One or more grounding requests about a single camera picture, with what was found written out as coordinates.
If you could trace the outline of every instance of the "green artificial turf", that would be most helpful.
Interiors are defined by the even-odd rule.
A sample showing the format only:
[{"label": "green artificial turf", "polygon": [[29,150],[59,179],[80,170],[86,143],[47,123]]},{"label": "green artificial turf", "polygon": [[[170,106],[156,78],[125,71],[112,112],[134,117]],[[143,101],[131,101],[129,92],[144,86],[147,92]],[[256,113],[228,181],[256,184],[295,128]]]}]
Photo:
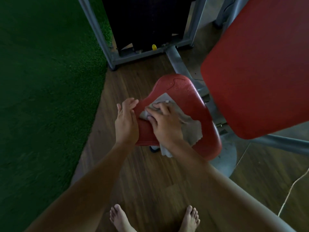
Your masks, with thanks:
[{"label": "green artificial turf", "polygon": [[0,19],[0,230],[13,232],[68,188],[107,65],[78,0],[0,0]]}]

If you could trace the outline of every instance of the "person's right foot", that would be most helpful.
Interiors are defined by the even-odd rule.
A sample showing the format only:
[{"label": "person's right foot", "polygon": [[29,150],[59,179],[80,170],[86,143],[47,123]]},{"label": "person's right foot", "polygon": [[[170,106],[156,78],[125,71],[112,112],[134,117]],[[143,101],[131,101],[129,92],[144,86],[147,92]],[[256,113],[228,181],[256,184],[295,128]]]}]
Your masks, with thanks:
[{"label": "person's right foot", "polygon": [[109,219],[114,224],[118,232],[136,232],[130,225],[126,213],[121,209],[119,204],[115,204],[109,212]]},{"label": "person's right foot", "polygon": [[196,208],[192,209],[192,206],[189,205],[183,217],[179,232],[194,232],[200,224],[200,221]]}]

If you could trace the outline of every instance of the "gray cloth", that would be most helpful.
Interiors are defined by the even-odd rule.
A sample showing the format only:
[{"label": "gray cloth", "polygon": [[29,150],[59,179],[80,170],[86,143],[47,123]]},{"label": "gray cloth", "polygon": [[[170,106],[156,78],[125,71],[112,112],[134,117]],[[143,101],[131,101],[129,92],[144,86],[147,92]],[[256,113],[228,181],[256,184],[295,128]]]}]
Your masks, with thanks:
[{"label": "gray cloth", "polygon": [[[180,107],[175,103],[174,100],[167,94],[164,93],[160,97],[158,97],[153,103],[151,103],[148,107],[162,113],[160,109],[155,108],[153,105],[157,103],[171,103],[178,114],[179,120],[181,122],[181,131],[183,135],[183,139],[187,141],[191,146],[193,146],[198,140],[203,137],[202,134],[202,125],[200,121],[193,120],[190,116],[187,116]],[[147,117],[151,116],[148,112],[142,111],[139,117],[144,120],[148,120]],[[172,157],[172,154],[160,144],[161,153],[163,156]]]}]

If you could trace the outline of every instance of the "wooden floor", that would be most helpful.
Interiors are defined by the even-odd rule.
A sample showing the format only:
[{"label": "wooden floor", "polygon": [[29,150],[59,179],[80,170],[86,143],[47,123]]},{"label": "wooden floor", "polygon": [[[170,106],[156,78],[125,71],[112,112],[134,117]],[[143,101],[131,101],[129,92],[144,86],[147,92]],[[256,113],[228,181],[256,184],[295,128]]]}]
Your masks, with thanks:
[{"label": "wooden floor", "polygon": [[[222,0],[208,0],[192,50],[180,54],[190,73],[201,80],[201,62],[215,45],[221,32],[210,22]],[[72,182],[91,169],[115,142],[114,121],[117,103],[128,97],[148,96],[155,82],[174,70],[166,55],[120,66],[106,74],[96,118]],[[309,123],[279,132],[279,135],[309,140]],[[309,158],[247,141],[236,143],[239,163],[231,179],[278,214],[293,182],[309,167]],[[293,188],[281,217],[297,231],[309,228],[309,174]],[[197,231],[219,231],[209,216],[203,198],[195,198],[194,187],[175,159],[153,154],[147,147],[136,147],[125,161],[97,231],[116,231],[109,221],[109,209],[118,203],[138,232],[178,231],[185,208],[199,211]]]}]

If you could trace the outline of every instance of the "red leather upholstery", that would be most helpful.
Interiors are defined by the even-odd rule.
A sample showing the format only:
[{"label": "red leather upholstery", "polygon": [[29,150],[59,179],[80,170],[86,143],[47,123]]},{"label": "red leather upholstery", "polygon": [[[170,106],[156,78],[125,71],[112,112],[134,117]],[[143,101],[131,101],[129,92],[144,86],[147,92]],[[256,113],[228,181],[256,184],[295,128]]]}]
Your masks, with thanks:
[{"label": "red leather upholstery", "polygon": [[[203,137],[193,148],[205,159],[215,158],[221,151],[221,140],[211,115],[200,98],[192,82],[180,74],[165,75],[155,84],[147,98],[140,101],[134,109],[136,116],[163,93],[168,95],[179,105],[183,112],[193,120],[199,120],[202,124]],[[137,118],[139,126],[139,146],[158,146],[159,143],[153,134],[149,121]]]},{"label": "red leather upholstery", "polygon": [[201,67],[233,131],[253,139],[309,120],[309,0],[249,0]]}]

